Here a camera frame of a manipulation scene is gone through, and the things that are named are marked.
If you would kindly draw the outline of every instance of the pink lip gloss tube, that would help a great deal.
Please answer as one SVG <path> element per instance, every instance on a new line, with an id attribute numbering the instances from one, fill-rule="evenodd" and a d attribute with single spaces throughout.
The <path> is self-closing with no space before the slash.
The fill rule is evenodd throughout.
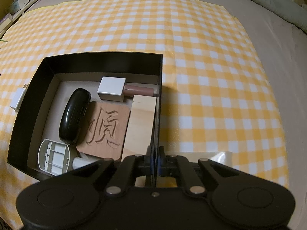
<path id="1" fill-rule="evenodd" d="M 128 97 L 133 97 L 134 95 L 143 95 L 143 96 L 154 96 L 154 89 L 147 87 L 140 87 L 136 85 L 125 85 L 123 94 Z"/>

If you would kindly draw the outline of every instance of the mattress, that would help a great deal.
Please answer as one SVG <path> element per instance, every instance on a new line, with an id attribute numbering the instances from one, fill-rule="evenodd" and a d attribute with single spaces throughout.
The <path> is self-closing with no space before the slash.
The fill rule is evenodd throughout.
<path id="1" fill-rule="evenodd" d="M 30 10 L 74 0 L 39 0 Z M 224 6 L 237 17 L 262 62 L 278 103 L 286 137 L 289 189 L 296 209 L 289 226 L 307 229 L 307 36 L 250 0 L 201 0 Z"/>

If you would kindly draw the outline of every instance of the screw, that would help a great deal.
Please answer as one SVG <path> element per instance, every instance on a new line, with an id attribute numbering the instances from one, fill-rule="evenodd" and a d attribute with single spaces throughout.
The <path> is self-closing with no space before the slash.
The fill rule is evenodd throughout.
<path id="1" fill-rule="evenodd" d="M 106 192 L 108 194 L 119 194 L 122 190 L 120 189 L 120 187 L 117 186 L 111 186 L 111 187 L 107 187 Z"/>
<path id="2" fill-rule="evenodd" d="M 206 189 L 202 186 L 192 186 L 190 187 L 190 192 L 193 194 L 202 194 L 206 191 Z"/>
<path id="3" fill-rule="evenodd" d="M 152 196 L 152 197 L 158 197 L 159 195 L 160 195 L 159 192 L 152 192 L 152 193 L 151 193 L 151 196 Z"/>

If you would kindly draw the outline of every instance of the gingham pattern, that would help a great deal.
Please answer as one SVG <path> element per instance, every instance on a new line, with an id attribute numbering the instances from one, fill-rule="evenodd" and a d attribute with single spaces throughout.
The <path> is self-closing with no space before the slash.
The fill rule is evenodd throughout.
<path id="1" fill-rule="evenodd" d="M 16 117 L 9 104 L 52 55 L 162 53 L 161 144 L 180 151 L 232 151 L 235 168 L 288 184 L 272 89 L 244 28 L 224 7 L 197 0 L 67 2 L 26 13 L 4 39 L 0 214 L 14 228 L 21 223 L 16 196 L 34 180 L 6 163 Z"/>

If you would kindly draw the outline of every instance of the open box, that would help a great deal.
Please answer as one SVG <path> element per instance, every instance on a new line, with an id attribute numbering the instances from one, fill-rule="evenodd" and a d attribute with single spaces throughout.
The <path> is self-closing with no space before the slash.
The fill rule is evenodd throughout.
<path id="1" fill-rule="evenodd" d="M 100 101 L 97 89 L 103 76 L 126 78 L 127 84 L 155 89 L 156 110 L 151 136 L 158 149 L 162 88 L 162 55 L 135 52 L 74 53 L 46 57 L 34 74 L 17 114 L 7 162 L 38 180 L 51 175 L 38 167 L 37 155 L 44 139 L 60 142 L 59 123 L 73 91 L 79 87 Z M 124 102 L 131 108 L 133 98 Z"/>

